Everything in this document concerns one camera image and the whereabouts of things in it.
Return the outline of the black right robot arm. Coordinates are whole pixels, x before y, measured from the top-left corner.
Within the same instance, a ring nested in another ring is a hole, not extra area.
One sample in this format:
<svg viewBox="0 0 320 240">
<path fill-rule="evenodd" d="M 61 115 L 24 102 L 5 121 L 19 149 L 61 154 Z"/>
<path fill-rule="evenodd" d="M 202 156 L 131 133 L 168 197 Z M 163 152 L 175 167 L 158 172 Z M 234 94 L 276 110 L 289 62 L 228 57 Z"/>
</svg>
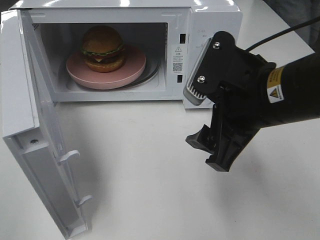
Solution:
<svg viewBox="0 0 320 240">
<path fill-rule="evenodd" d="M 196 73 L 197 90 L 213 103 L 210 125 L 186 138 L 210 154 L 206 163 L 228 172 L 262 128 L 320 116 L 320 56 L 316 53 L 282 67 L 239 48 L 207 53 Z"/>
</svg>

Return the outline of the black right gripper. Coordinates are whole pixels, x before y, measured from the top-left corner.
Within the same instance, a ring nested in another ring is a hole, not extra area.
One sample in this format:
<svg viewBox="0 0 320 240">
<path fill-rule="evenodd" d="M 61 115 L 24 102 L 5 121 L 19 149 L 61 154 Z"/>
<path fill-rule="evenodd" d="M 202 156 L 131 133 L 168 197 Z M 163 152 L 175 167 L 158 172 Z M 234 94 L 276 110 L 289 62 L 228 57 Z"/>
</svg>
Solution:
<svg viewBox="0 0 320 240">
<path fill-rule="evenodd" d="M 279 109 L 283 101 L 271 103 L 267 96 L 268 77 L 275 68 L 274 62 L 240 48 L 228 55 L 212 94 L 216 104 L 210 127 L 204 124 L 185 139 L 194 149 L 211 154 L 205 163 L 217 172 L 230 171 L 259 129 L 285 123 Z"/>
</svg>

